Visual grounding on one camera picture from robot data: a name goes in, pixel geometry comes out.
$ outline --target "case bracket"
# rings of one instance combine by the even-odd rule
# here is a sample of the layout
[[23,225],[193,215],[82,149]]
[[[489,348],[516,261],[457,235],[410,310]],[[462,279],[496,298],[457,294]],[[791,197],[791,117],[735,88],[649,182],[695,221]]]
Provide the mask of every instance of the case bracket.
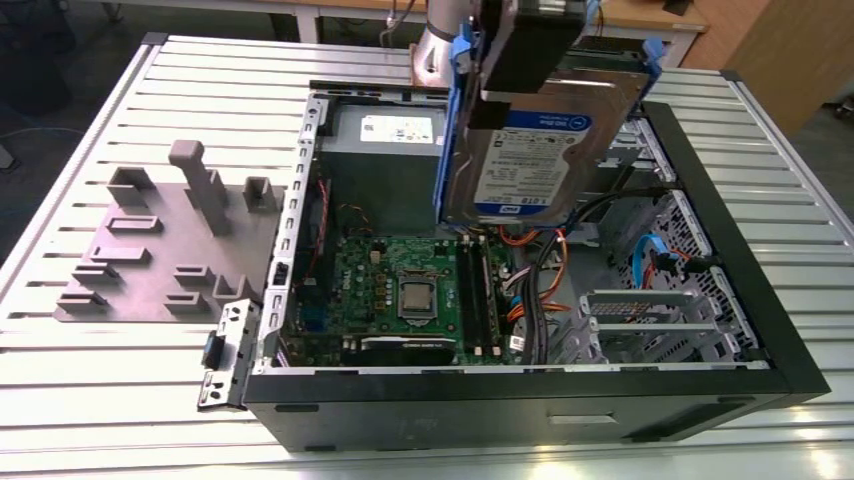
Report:
[[249,299],[222,306],[218,326],[208,336],[201,356],[206,370],[196,404],[200,412],[246,409],[242,394],[253,364],[260,313]]

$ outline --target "motherboard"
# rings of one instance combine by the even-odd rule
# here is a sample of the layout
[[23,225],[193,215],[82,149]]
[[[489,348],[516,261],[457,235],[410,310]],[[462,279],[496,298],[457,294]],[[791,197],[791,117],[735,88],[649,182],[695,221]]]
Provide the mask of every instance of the motherboard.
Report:
[[501,364],[499,273],[508,248],[485,237],[341,237],[326,302],[298,305],[290,363]]

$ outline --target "aluminum extrusion table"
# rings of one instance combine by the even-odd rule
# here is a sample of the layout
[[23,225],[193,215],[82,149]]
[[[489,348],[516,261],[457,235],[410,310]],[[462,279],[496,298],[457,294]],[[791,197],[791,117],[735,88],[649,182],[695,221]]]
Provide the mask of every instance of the aluminum extrusion table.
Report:
[[[114,167],[180,181],[166,151],[194,138],[226,184],[288,184],[310,79],[408,84],[408,52],[174,36],[136,52],[0,270],[0,473],[854,477],[854,230],[748,91],[716,72],[668,70],[649,100],[673,108],[824,372],[832,393],[803,406],[667,445],[290,455],[250,414],[196,413],[209,325],[53,320]],[[212,464],[237,466],[196,469]]]

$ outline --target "ram slot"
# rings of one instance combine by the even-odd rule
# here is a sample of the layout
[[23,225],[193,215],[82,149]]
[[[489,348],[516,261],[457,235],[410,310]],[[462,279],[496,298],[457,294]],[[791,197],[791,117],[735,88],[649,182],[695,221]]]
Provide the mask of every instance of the ram slot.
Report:
[[460,315],[462,317],[462,346],[467,352],[483,345],[483,330],[475,300],[476,285],[472,268],[472,255],[468,245],[456,245],[456,291],[458,292]]
[[477,305],[477,323],[480,324],[480,345],[487,347],[492,345],[492,308],[495,299],[492,298],[492,285],[489,282],[489,265],[483,246],[475,244],[471,246],[471,263],[473,266],[473,287],[475,287],[475,304]]

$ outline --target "label sticker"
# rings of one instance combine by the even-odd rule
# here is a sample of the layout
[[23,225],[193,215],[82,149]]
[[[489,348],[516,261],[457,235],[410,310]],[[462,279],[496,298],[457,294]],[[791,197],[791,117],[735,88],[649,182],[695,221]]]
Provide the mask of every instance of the label sticker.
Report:
[[492,132],[475,192],[477,210],[531,215],[551,205],[569,164],[567,148],[589,132],[587,115],[512,111],[503,130]]
[[429,117],[365,115],[358,139],[362,142],[432,143],[432,120]]
[[521,350],[524,350],[524,337],[517,337],[516,335],[512,335],[509,337],[508,348],[511,350],[515,350],[516,352],[520,352]]

